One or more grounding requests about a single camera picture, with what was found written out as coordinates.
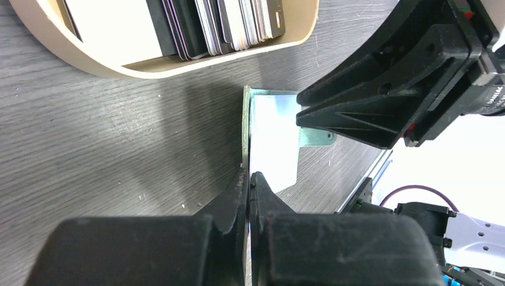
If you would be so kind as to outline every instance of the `black cable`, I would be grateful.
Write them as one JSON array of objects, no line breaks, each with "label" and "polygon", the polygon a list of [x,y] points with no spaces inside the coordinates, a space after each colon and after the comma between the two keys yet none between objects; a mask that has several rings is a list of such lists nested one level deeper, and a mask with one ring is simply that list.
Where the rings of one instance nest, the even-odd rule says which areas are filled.
[{"label": "black cable", "polygon": [[382,201],[381,201],[381,204],[380,206],[383,207],[384,204],[386,204],[386,202],[395,194],[398,194],[399,192],[401,191],[405,191],[406,189],[424,189],[425,191],[429,191],[429,192],[432,192],[434,193],[435,195],[441,197],[450,207],[451,209],[453,209],[453,211],[455,212],[459,212],[458,208],[456,207],[456,205],[454,205],[454,203],[449,200],[449,198],[447,196],[445,196],[444,194],[442,194],[440,191],[437,191],[433,188],[430,188],[428,186],[423,186],[423,185],[408,185],[408,186],[401,186],[397,189],[395,189],[393,192],[389,193],[389,195],[387,195]]}]

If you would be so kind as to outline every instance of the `beige container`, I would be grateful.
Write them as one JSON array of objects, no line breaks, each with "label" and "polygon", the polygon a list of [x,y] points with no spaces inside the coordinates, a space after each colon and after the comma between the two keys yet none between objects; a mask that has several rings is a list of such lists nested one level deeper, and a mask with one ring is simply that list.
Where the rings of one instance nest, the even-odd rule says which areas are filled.
[{"label": "beige container", "polygon": [[30,32],[62,60],[85,72],[103,77],[160,79],[224,63],[236,58],[274,51],[305,42],[316,25],[319,0],[283,0],[286,33],[246,51],[180,61],[176,57],[156,58],[127,66],[115,66],[86,49],[69,29],[70,23],[60,8],[62,0],[10,0],[17,15]]}]

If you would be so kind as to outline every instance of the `stack of cards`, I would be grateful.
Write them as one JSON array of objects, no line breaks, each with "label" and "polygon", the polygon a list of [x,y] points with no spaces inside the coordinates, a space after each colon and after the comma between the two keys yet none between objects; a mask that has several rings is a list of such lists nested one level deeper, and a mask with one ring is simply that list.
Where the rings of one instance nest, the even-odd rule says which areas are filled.
[{"label": "stack of cards", "polygon": [[286,32],[282,0],[59,0],[90,49],[121,66],[242,51]]}]

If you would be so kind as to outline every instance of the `wood grain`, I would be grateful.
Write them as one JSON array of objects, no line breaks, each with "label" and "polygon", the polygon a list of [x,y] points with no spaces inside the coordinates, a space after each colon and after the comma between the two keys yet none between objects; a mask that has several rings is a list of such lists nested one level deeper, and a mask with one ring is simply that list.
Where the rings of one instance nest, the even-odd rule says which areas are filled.
[{"label": "wood grain", "polygon": [[[396,0],[321,1],[303,45],[165,80],[91,76],[48,52],[0,0],[0,285],[21,285],[75,216],[191,215],[241,161],[242,87],[301,90],[356,50]],[[332,212],[378,150],[301,150],[299,212]]]}]

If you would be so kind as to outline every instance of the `screw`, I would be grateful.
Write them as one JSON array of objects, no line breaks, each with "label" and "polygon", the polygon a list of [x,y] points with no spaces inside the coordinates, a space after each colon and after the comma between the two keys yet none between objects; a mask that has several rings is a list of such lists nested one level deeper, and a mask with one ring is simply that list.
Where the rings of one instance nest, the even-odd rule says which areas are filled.
[{"label": "screw", "polygon": [[450,239],[450,238],[444,238],[444,240],[442,240],[442,246],[443,247],[447,247],[447,248],[451,248],[453,246],[453,240]]}]

